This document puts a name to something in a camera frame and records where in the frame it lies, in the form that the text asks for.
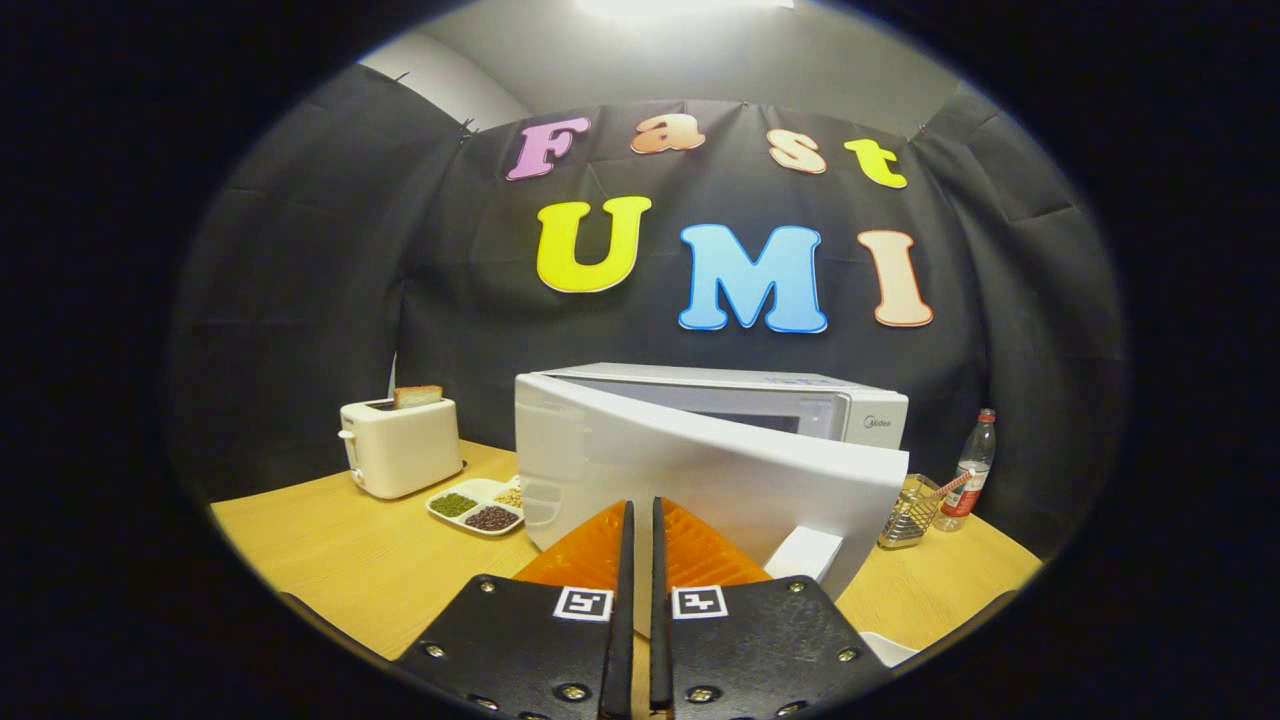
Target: white plate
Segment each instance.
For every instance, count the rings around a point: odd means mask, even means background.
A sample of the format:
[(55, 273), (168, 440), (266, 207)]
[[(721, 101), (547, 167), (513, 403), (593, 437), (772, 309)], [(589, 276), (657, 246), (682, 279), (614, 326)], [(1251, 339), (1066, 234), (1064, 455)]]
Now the white plate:
[(883, 662), (886, 667), (893, 667), (895, 665), (900, 665), (910, 660), (911, 656), (914, 656), (916, 652), (920, 652), (918, 650), (911, 650), (906, 646), (897, 644), (896, 642), (886, 638), (884, 635), (878, 635), (876, 633), (858, 633), (858, 634), (863, 637), (863, 642), (865, 642), (872, 648), (872, 652), (876, 653), (876, 657), (881, 659), (881, 662)]
[[(470, 480), (463, 480), (463, 482), (453, 486), (452, 488), (449, 488), (447, 491), (438, 492), (438, 493), (433, 495), (431, 497), (426, 498), (426, 511), (430, 512), (431, 515), (435, 515), (440, 520), (444, 520), (445, 523), (452, 523), (452, 524), (454, 524), (454, 525), (457, 525), (460, 528), (471, 530), (472, 533), (476, 533), (476, 534), (481, 534), (481, 536), (502, 536), (502, 534), (509, 533), (511, 530), (516, 529), (517, 527), (520, 527), (521, 523), (525, 521), (525, 511), (524, 511), (524, 509), (521, 509), (521, 507), (513, 507), (511, 505), (504, 505), (502, 502), (494, 502), (494, 500), (493, 500), (494, 497), (497, 497), (502, 492), (508, 491), (508, 489), (511, 489), (513, 487), (518, 487), (516, 484), (516, 479), (515, 478), (512, 478), (512, 480), (508, 480), (506, 483), (499, 483), (498, 480), (490, 480), (489, 478), (471, 478)], [(466, 497), (468, 500), (474, 500), (476, 502), (476, 505), (475, 505), (475, 507), (470, 507), (470, 509), (467, 509), (466, 512), (462, 512), (461, 515), (457, 515), (454, 518), (449, 518), (447, 515), (442, 515), (440, 512), (436, 512), (431, 507), (431, 502), (434, 502), (436, 498), (444, 497), (447, 495), (461, 495), (462, 497)], [(509, 524), (509, 525), (507, 525), (506, 528), (503, 528), (500, 530), (481, 530), (480, 528), (472, 528), (471, 525), (467, 525), (467, 518), (475, 515), (476, 512), (480, 512), (481, 510), (484, 510), (485, 507), (489, 507), (490, 505), (494, 506), (494, 507), (502, 507), (507, 512), (513, 514), (516, 516), (516, 521), (512, 523), (512, 524)]]

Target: red bottle label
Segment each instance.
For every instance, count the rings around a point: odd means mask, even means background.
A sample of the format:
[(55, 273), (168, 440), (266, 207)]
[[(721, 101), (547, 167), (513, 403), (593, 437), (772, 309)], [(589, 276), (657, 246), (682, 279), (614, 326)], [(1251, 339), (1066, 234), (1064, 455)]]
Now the red bottle label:
[(965, 484), (955, 488), (947, 493), (947, 497), (942, 501), (942, 506), (938, 509), (943, 515), (950, 515), (952, 518), (964, 518), (965, 515), (973, 512), (973, 506), (978, 502), (978, 495), (982, 493), (982, 486), (987, 484), (987, 475), (989, 470), (979, 470), (973, 474), (973, 479)]

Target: ceiling light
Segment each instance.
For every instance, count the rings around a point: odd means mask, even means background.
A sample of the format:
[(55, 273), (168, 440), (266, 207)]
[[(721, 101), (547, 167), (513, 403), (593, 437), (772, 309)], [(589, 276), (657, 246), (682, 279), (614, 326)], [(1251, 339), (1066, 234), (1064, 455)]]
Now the ceiling light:
[(795, 0), (577, 0), (577, 6), (607, 18), (659, 18), (735, 8), (795, 9)]

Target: blue letter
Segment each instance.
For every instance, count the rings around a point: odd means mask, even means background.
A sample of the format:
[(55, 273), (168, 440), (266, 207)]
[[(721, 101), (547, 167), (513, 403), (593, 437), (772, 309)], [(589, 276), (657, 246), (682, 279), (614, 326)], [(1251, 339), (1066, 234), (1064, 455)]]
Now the blue letter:
[(764, 300), (773, 290), (773, 310), (764, 324), (780, 333), (820, 333), (827, 316), (818, 311), (818, 283), (813, 251), (822, 237), (809, 228), (774, 228), (755, 263), (746, 256), (733, 232), (724, 225), (690, 225), (680, 233), (694, 251), (694, 277), (689, 309), (680, 314), (680, 327), (718, 331), (728, 324), (719, 309), (717, 288), (724, 288), (737, 322), (755, 324)]

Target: white microwave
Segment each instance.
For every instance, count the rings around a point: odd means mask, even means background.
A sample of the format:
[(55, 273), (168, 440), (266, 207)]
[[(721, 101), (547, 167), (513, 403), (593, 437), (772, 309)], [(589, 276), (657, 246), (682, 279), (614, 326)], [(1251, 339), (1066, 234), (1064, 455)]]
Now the white microwave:
[(538, 373), (582, 387), (823, 439), (897, 450), (905, 395), (810, 373), (595, 363)]
[(799, 373), (595, 364), (516, 377), (529, 538), (547, 550), (618, 500), (636, 505), (635, 621), (648, 630), (654, 497), (765, 566), (797, 528), (826, 533), (837, 598), (906, 477), (908, 398)]

